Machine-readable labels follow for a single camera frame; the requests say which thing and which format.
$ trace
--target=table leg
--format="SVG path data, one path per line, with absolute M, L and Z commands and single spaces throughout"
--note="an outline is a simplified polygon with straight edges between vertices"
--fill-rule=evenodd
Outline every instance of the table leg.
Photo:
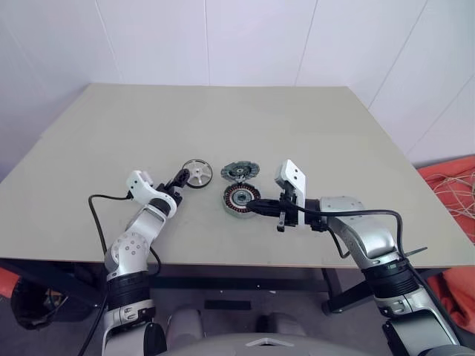
M 321 308 L 325 315 L 331 313 L 342 313 L 347 309 L 359 306 L 373 299 L 373 292 L 366 281 L 331 297 L 321 304 Z
M 333 298 L 341 294 L 341 285 L 338 275 L 336 274 L 336 269 L 334 268 L 322 268 L 321 273 L 324 276 L 325 281 L 328 286 L 328 296 Z
M 424 279 L 427 279 L 431 276 L 439 274 L 443 272 L 446 268 L 418 268 L 417 271 L 421 274 Z M 343 293 L 333 292 L 332 293 L 332 284 L 329 280 L 332 278 L 327 279 L 325 275 L 325 268 L 322 269 L 324 273 L 324 278 L 327 280 L 329 290 L 330 290 L 330 298 L 326 302 L 323 302 L 321 308 L 326 315 L 332 313 L 342 313 L 345 310 L 354 308 L 356 306 L 360 306 L 361 304 L 365 304 L 373 299 L 373 292 L 370 289 L 370 286 L 366 281 L 363 281 L 356 286 L 344 291 Z

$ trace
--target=black cable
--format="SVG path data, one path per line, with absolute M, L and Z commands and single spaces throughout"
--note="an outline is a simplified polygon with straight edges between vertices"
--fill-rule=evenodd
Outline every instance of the black cable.
M 109 199 L 109 200 L 129 200 L 132 198 L 132 195 L 130 192 L 125 197 L 111 197 L 109 195 L 104 195 L 104 194 L 93 194 L 88 198 L 89 208 L 94 218 L 94 222 L 96 223 L 97 233 L 99 235 L 99 239 L 102 246 L 102 252 L 104 252 L 105 254 L 105 252 L 107 252 L 107 246 L 105 244 L 105 238 L 104 238 L 104 233 L 102 232 L 101 223 L 97 216 L 96 209 L 94 208 L 94 204 L 92 203 L 93 198 L 104 198 L 104 199 Z M 108 296 L 107 293 L 105 293 L 104 300 L 102 301 L 101 306 L 99 307 L 99 311 L 97 312 L 96 319 L 94 319 L 94 322 L 91 328 L 89 329 L 88 336 L 86 337 L 86 340 L 84 340 L 84 343 L 82 344 L 82 347 L 79 350 L 78 356 L 84 355 L 87 347 L 89 346 L 89 343 L 91 342 L 94 332 L 96 331 L 97 326 L 99 325 L 99 321 L 101 320 L 102 314 L 104 313 L 105 306 L 107 304 L 107 296 Z
M 102 301 L 102 304 L 99 308 L 99 311 L 97 312 L 96 319 L 94 319 L 94 322 L 89 329 L 88 336 L 86 337 L 86 340 L 84 340 L 84 343 L 82 344 L 81 349 L 79 350 L 79 353 L 77 356 L 83 356 L 87 347 L 89 346 L 89 343 L 91 342 L 91 339 L 94 335 L 94 332 L 97 329 L 97 326 L 99 325 L 99 321 L 101 320 L 102 314 L 104 313 L 105 305 L 107 304 L 107 293 L 104 296 L 104 300 Z
M 452 328 L 453 333 L 455 334 L 456 338 L 459 339 L 459 342 L 462 343 L 462 338 L 460 337 L 460 333 L 458 332 L 458 328 L 455 323 L 452 321 L 451 316 L 448 314 L 445 307 L 440 302 L 439 298 L 434 294 L 430 286 L 425 282 L 424 278 L 419 274 L 419 272 L 410 264 L 409 259 L 407 258 L 406 254 L 404 253 L 404 249 L 402 248 L 402 217 L 397 211 L 393 210 L 386 210 L 386 209 L 376 209 L 376 210 L 355 210 L 355 211 L 339 211 L 339 212 L 326 212 L 326 211 L 314 211 L 302 208 L 294 204 L 293 202 L 286 201 L 286 204 L 290 208 L 294 208 L 298 211 L 303 211 L 305 214 L 313 215 L 314 217 L 354 217 L 354 216 L 361 216 L 361 215 L 390 215 L 396 218 L 396 245 L 399 250 L 399 253 L 403 260 L 407 261 L 407 266 L 413 273 L 414 277 L 424 286 L 425 290 L 429 294 L 429 297 L 436 305 L 437 309 L 440 311 L 442 316 L 444 317 L 445 321 L 449 324 Z
M 335 242 L 336 249 L 338 250 L 338 254 L 340 255 L 340 257 L 343 258 L 343 259 L 347 258 L 347 257 L 350 255 L 350 252 L 347 251 L 346 254 L 343 254 L 343 251 L 341 250 L 340 243 L 338 242 L 338 239 L 336 238 L 335 233 L 334 233 L 333 230 L 332 230 L 330 227 L 328 227 L 328 226 L 327 226 L 327 230 L 328 230 L 328 232 L 330 233 L 330 235 L 332 235 L 333 242 Z
M 130 192 L 125 197 L 111 197 L 104 194 L 93 194 L 88 198 L 89 208 L 91 210 L 92 217 L 94 218 L 94 222 L 96 223 L 97 233 L 99 234 L 99 238 L 101 241 L 102 252 L 104 252 L 105 254 L 105 252 L 107 251 L 107 245 L 105 244 L 105 239 L 104 239 L 104 234 L 102 233 L 101 223 L 99 222 L 96 209 L 94 208 L 94 204 L 92 203 L 93 198 L 104 198 L 104 199 L 109 199 L 109 200 L 130 200 L 132 198 L 132 195 Z
M 157 252 L 150 246 L 150 252 L 151 254 L 154 255 L 155 260 L 157 260 L 157 270 L 151 275 L 152 277 L 157 276 L 161 271 L 162 271 L 162 261 L 160 261 L 160 258 L 158 257 Z

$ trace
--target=orange fabric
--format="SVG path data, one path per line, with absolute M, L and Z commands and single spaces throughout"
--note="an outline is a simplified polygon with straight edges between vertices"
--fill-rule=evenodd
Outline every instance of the orange fabric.
M 475 173 L 475 155 L 461 159 L 455 159 L 454 161 L 439 163 L 438 165 L 420 168 L 419 173 L 422 175 L 428 185 L 434 189 L 445 179 L 445 177 L 468 176 Z M 475 175 L 464 180 L 473 185 L 475 183 Z M 471 192 L 471 188 L 469 186 L 458 182 L 451 182 L 449 185 L 444 186 L 446 187 L 445 190 L 450 190 L 450 188 L 452 188 L 455 191 L 466 191 L 467 193 Z M 456 197 L 451 191 L 439 194 L 437 197 L 445 206 L 453 206 L 457 209 L 461 208 L 460 204 L 456 200 Z M 469 202 L 473 201 L 472 199 L 473 198 L 468 195 L 465 197 L 459 197 L 459 200 L 462 202 L 462 204 L 464 204 L 464 206 L 470 205 Z M 454 217 L 454 219 L 459 223 L 462 230 L 468 235 L 471 242 L 475 243 L 475 220 L 463 215 Z
M 475 334 L 475 266 L 451 268 L 427 282 L 453 321 Z
M 11 298 L 18 278 L 13 272 L 0 268 L 0 294 L 6 298 Z
M 446 177 L 460 177 L 469 184 L 474 183 L 475 176 L 475 156 L 469 156 L 453 161 L 420 168 L 419 173 L 434 190 L 439 192 L 437 197 L 448 208 L 459 210 L 462 206 L 469 206 L 473 202 L 470 194 L 465 196 L 453 195 L 454 191 L 471 192 L 471 187 L 457 181 L 449 181 L 441 185 Z M 468 238 L 475 243 L 475 220 L 463 215 L 455 216 Z M 461 328 L 475 334 L 475 266 L 456 267 L 444 271 L 442 274 L 431 277 L 428 280 L 429 286 L 434 290 L 442 305 L 450 313 L 453 321 Z

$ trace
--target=table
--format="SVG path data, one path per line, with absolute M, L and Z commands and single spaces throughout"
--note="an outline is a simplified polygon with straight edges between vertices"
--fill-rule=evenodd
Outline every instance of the table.
M 366 208 L 398 211 L 405 251 L 428 247 L 411 257 L 415 267 L 475 262 L 462 230 L 348 88 L 104 84 L 90 85 L 0 184 L 0 257 L 102 261 L 87 197 L 125 195 L 134 169 L 166 182 L 193 158 L 209 162 L 214 178 L 184 191 L 154 243 L 164 263 L 356 267 L 340 259 L 328 234 L 281 234 L 276 219 L 240 220 L 223 210 L 224 165 L 258 163 L 249 182 L 276 198 L 273 176 L 287 158 L 307 175 L 309 198 L 348 195 Z M 139 206 L 98 201 L 96 208 L 110 244 Z M 395 232 L 394 221 L 382 219 Z

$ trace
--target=gray floor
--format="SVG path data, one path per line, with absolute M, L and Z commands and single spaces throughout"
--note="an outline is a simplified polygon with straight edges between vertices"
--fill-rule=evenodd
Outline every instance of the gray floor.
M 343 288 L 361 280 L 359 271 L 338 271 Z M 208 336 L 228 332 L 252 332 L 260 314 L 285 312 L 296 317 L 307 334 L 373 355 L 391 355 L 381 330 L 385 319 L 374 303 L 346 311 L 343 314 L 325 316 L 320 303 L 325 294 L 303 292 L 268 291 L 201 291 L 171 290 L 153 291 L 157 304 L 157 321 L 166 326 L 169 315 L 178 307 L 188 305 L 202 311 L 203 324 Z M 250 300 L 251 311 L 203 310 L 204 300 Z M 39 332 L 26 331 L 16 324 L 10 310 L 9 300 L 0 301 L 0 355 L 75 355 L 94 316 L 81 323 L 53 323 Z M 86 352 L 100 355 L 102 330 L 98 329 Z

